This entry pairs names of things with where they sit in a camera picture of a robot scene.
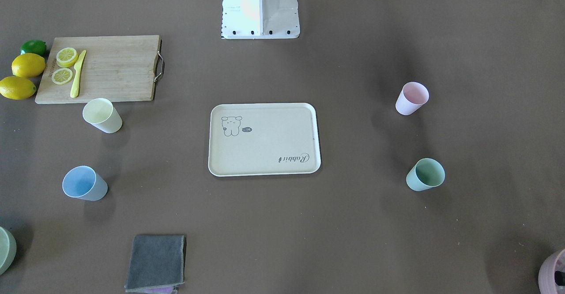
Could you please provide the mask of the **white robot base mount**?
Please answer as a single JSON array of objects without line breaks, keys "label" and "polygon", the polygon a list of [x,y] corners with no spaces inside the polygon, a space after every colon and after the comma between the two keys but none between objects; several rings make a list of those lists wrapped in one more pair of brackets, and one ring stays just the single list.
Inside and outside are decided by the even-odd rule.
[{"label": "white robot base mount", "polygon": [[298,0],[222,0],[223,39],[292,39],[299,35]]}]

